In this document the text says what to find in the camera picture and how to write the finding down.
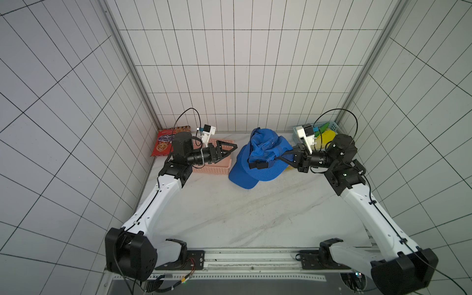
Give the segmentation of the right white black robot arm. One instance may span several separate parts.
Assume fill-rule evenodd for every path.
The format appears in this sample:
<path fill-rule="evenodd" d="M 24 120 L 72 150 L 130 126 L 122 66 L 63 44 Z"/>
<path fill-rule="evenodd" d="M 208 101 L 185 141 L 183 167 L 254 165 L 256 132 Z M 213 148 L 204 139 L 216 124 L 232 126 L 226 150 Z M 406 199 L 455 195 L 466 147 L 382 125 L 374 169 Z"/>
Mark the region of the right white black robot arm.
<path fill-rule="evenodd" d="M 360 218 L 377 250 L 363 250 L 340 238 L 320 243 L 317 261 L 325 269 L 349 267 L 369 277 L 384 295 L 406 295 L 429 286 L 439 259 L 404 233 L 372 195 L 364 166 L 355 159 L 357 148 L 349 135 L 336 135 L 324 150 L 310 152 L 298 144 L 279 160 L 307 173 L 324 168 L 334 192 Z"/>

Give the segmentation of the pink plastic basket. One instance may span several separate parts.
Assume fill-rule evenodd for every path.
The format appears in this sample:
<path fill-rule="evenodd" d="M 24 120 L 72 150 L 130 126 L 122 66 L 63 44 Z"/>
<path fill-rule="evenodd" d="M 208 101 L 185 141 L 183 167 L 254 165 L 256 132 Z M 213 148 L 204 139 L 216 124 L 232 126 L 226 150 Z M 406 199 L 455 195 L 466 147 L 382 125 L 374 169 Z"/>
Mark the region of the pink plastic basket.
<path fill-rule="evenodd" d="M 214 138 L 211 138 L 209 143 L 216 144 L 218 140 L 235 143 L 233 140 L 214 139 Z M 196 140 L 193 140 L 193 145 L 194 145 L 194 149 L 197 149 L 200 147 L 200 143 Z M 198 165 L 196 166 L 196 168 L 194 167 L 192 170 L 195 173 L 206 173 L 206 174 L 212 174 L 212 175 L 228 175 L 231 167 L 232 167 L 232 158 L 231 156 L 229 156 L 218 163 L 205 164 L 205 166 Z"/>

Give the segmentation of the green toy cucumber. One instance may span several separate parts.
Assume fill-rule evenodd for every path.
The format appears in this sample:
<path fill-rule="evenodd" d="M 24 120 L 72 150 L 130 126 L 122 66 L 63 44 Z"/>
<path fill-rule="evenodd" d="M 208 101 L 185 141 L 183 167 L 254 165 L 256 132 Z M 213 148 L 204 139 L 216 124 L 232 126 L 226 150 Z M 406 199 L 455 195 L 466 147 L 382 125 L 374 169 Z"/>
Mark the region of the green toy cucumber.
<path fill-rule="evenodd" d="M 328 127 L 329 127 L 329 122 L 325 123 L 324 125 L 320 125 L 318 127 L 313 127 L 313 131 L 315 132 L 314 133 L 315 137 L 318 137 L 319 134 L 324 133 Z"/>

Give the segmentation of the red cookie snack bag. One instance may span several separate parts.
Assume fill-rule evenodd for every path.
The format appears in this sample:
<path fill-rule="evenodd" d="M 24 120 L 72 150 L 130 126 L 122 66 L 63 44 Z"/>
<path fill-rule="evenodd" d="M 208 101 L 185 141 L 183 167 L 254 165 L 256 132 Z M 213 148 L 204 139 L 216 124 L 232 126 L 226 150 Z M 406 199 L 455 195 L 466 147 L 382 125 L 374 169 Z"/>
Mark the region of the red cookie snack bag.
<path fill-rule="evenodd" d="M 180 132 L 190 132 L 190 126 L 175 127 L 174 129 L 163 129 L 158 132 L 157 141 L 151 153 L 151 157 L 168 156 L 172 151 L 174 136 Z"/>

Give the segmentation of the light blue plastic basket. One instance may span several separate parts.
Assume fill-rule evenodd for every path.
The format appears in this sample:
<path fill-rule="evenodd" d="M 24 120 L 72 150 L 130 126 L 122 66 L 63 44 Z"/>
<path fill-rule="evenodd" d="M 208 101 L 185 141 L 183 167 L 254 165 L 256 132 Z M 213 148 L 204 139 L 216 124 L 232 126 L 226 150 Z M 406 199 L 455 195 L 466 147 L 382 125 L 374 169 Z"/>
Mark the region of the light blue plastic basket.
<path fill-rule="evenodd" d="M 317 122 L 294 127 L 293 139 L 300 143 L 313 141 L 319 137 L 320 132 L 326 132 L 327 130 L 332 130 L 336 134 L 344 133 L 334 121 Z"/>

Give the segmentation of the aluminium mounting rail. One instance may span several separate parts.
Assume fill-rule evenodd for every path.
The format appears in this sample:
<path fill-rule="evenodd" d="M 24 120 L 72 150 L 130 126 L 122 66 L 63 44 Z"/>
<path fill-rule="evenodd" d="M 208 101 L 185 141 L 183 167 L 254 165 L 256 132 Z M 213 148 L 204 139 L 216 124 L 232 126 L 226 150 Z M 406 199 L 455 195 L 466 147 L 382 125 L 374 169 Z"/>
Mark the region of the aluminium mounting rail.
<path fill-rule="evenodd" d="M 377 247 L 335 247 L 339 260 L 327 261 L 322 248 L 206 248 L 189 249 L 180 240 L 168 240 L 154 251 L 144 247 L 132 254 L 120 247 L 118 256 L 106 255 L 102 282 L 149 282 L 163 275 L 166 280 L 309 280 L 326 281 L 328 274 L 369 276 L 369 261 L 380 261 Z"/>

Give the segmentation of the yellow toy cabbage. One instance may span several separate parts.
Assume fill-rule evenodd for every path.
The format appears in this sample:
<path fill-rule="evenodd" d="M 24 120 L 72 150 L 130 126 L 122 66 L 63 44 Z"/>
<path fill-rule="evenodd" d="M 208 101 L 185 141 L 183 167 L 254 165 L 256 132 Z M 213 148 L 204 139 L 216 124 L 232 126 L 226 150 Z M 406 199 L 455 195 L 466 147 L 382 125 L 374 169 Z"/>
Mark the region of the yellow toy cabbage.
<path fill-rule="evenodd" d="M 327 129 L 325 132 L 323 132 L 320 135 L 320 146 L 322 149 L 326 147 L 328 143 L 334 140 L 336 137 L 337 133 L 331 129 Z"/>

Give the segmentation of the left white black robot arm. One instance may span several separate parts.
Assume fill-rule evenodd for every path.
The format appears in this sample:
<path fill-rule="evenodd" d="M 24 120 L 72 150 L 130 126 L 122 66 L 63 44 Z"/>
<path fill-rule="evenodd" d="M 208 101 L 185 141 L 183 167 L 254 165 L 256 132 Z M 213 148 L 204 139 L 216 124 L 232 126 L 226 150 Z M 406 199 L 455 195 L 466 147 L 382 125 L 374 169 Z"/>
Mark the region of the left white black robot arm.
<path fill-rule="evenodd" d="M 205 137 L 177 133 L 151 193 L 121 228 L 111 228 L 106 234 L 106 270 L 145 281 L 157 267 L 184 266 L 188 259 L 186 242 L 156 238 L 158 218 L 168 201 L 179 195 L 195 166 L 221 162 L 236 149 L 233 143 L 212 144 Z"/>

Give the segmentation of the blue baseball cap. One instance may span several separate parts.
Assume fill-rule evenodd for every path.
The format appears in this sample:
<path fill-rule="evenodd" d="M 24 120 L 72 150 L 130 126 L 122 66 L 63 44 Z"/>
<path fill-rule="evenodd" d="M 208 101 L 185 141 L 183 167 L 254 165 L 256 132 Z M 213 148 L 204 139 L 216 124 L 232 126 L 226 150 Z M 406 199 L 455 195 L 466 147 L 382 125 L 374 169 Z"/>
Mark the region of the blue baseball cap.
<path fill-rule="evenodd" d="M 281 175 L 288 164 L 277 160 L 269 168 L 249 168 L 250 144 L 245 145 L 237 156 L 235 165 L 229 173 L 229 179 L 244 189 L 254 188 L 260 181 L 272 181 Z"/>

